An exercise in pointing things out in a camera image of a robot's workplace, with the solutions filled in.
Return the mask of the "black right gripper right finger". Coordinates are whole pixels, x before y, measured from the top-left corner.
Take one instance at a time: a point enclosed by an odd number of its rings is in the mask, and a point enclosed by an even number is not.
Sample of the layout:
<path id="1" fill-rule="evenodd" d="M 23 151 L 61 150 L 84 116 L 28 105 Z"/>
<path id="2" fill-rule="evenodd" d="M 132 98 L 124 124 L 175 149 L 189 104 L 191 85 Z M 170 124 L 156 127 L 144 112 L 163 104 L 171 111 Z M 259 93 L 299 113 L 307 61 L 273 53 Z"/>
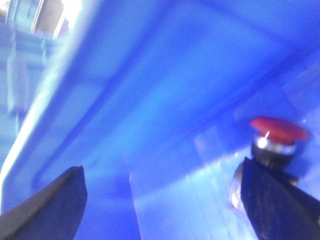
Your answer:
<path id="1" fill-rule="evenodd" d="M 245 158 L 241 200 L 259 240 L 318 240 L 320 202 L 282 174 Z"/>

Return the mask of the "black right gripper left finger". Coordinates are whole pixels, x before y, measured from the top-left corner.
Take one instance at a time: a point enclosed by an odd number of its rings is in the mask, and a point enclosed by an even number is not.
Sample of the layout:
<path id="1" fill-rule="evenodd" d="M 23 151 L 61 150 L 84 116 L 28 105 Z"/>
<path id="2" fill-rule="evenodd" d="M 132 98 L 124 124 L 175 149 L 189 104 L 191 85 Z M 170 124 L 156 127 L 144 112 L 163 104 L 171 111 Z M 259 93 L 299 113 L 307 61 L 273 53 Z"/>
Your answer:
<path id="1" fill-rule="evenodd" d="M 82 166 L 73 166 L 26 201 L 0 216 L 2 240 L 72 240 L 88 193 Z"/>

